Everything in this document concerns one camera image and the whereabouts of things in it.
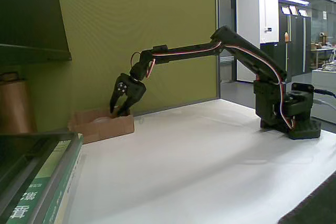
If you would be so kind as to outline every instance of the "white table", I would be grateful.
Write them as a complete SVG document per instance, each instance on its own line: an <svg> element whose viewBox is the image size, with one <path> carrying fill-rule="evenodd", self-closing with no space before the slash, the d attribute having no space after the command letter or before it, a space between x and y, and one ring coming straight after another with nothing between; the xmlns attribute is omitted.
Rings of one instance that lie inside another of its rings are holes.
<svg viewBox="0 0 336 224"><path fill-rule="evenodd" d="M334 52L334 50L336 50L334 47L331 48L321 48L321 49L312 49L311 52L316 52L316 69L319 68L319 53L320 52L327 52L327 51L332 51Z"/></svg>
<svg viewBox="0 0 336 224"><path fill-rule="evenodd" d="M65 223L276 223L336 170L335 134L293 141L223 100L138 117L134 134L82 150Z"/></svg>
<svg viewBox="0 0 336 224"><path fill-rule="evenodd" d="M336 93L336 72L313 70L311 84L317 89L326 89ZM336 99L332 96L314 94L314 98L336 106ZM311 115L336 124L336 111L329 106L314 104Z"/></svg>

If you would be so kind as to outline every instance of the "robotic arm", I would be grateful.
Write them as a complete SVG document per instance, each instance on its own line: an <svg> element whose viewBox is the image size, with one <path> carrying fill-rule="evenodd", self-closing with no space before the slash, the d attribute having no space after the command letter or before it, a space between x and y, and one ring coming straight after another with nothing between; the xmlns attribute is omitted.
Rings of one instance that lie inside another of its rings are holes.
<svg viewBox="0 0 336 224"><path fill-rule="evenodd" d="M127 99L118 116L126 115L127 110L142 98L146 87L141 81L150 76L154 65L218 55L226 49L257 76L254 94L256 114L261 118L262 128L277 129L292 139L320 136L320 123L310 118L314 93L312 85L293 83L292 91L286 93L283 81L287 74L267 54L226 26L215 31L211 39L209 43L195 46L168 49L163 45L142 51L139 62L134 66L131 59L130 75L122 73L117 78L110 100L110 112L124 94Z"/></svg>

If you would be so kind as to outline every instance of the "green wall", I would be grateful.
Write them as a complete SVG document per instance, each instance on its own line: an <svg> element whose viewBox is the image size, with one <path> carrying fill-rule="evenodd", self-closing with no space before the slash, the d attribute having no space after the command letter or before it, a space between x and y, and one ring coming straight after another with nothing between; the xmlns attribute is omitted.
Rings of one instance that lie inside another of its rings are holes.
<svg viewBox="0 0 336 224"><path fill-rule="evenodd" d="M71 62L22 68L40 131L67 125L72 112L108 107L115 79L135 51L208 42L215 0L60 0ZM133 111L216 97L216 58L154 67Z"/></svg>

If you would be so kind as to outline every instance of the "floor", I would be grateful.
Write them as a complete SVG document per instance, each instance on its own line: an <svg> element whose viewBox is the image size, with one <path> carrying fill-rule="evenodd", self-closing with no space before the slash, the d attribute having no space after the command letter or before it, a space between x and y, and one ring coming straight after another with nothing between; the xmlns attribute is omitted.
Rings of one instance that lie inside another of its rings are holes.
<svg viewBox="0 0 336 224"><path fill-rule="evenodd" d="M290 90L293 82L311 83L311 73L301 74L292 77L292 82L287 84L287 90ZM225 82L221 83L221 98L230 102L238 103L249 108L255 109L255 95L253 94L253 84L246 82ZM336 125L323 120L322 129L336 133Z"/></svg>

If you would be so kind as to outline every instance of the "copper cylinder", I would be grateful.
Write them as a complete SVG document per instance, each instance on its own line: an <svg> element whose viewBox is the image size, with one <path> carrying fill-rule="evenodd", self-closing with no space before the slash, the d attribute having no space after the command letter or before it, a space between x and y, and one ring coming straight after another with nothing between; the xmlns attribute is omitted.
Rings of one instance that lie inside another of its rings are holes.
<svg viewBox="0 0 336 224"><path fill-rule="evenodd" d="M36 132L28 87L23 80L0 83L0 132L8 134Z"/></svg>

